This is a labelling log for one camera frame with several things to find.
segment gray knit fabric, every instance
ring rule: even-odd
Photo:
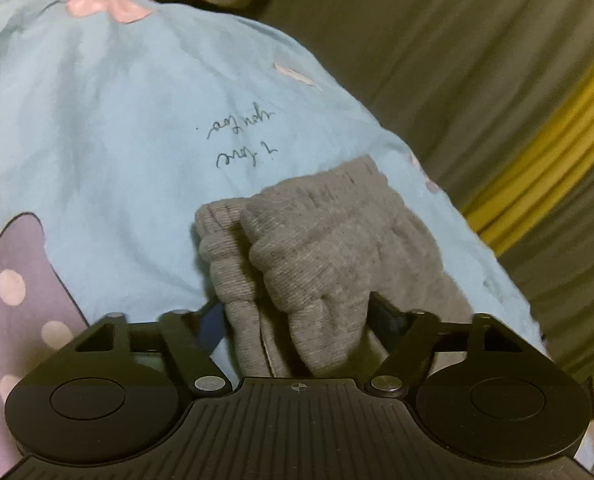
[[[402,311],[472,316],[432,235],[369,157],[203,206],[196,224],[246,375],[288,376],[300,358],[314,376],[363,380],[386,355],[365,325],[372,290]]]

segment white polka dot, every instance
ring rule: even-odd
[[[61,321],[49,321],[42,326],[42,339],[50,348],[59,350],[72,341],[72,332]]]
[[[17,306],[26,297],[26,283],[18,272],[11,269],[0,273],[0,298],[6,305]]]
[[[16,386],[16,384],[21,380],[21,378],[14,376],[14,375],[4,375],[0,380],[0,395],[1,400],[6,402],[8,395]]]

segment blue fabric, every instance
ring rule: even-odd
[[[209,288],[192,228],[200,205],[369,154],[474,311],[545,351],[525,299],[448,197],[427,189],[410,149],[297,42],[187,6],[134,0],[156,12],[122,25],[73,18],[65,1],[0,0],[0,229],[22,211],[41,219],[88,321],[198,309]],[[214,358],[234,376],[224,344]]]

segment metal rivet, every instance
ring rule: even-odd
[[[375,377],[370,384],[380,392],[394,393],[403,386],[401,379],[392,375],[380,375]]]
[[[215,375],[206,375],[194,382],[194,387],[204,392],[216,392],[217,390],[221,390],[225,385],[226,381]]]

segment pink fabric patch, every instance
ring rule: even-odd
[[[130,0],[68,0],[66,9],[75,18],[108,12],[119,23],[138,22],[153,12]]]

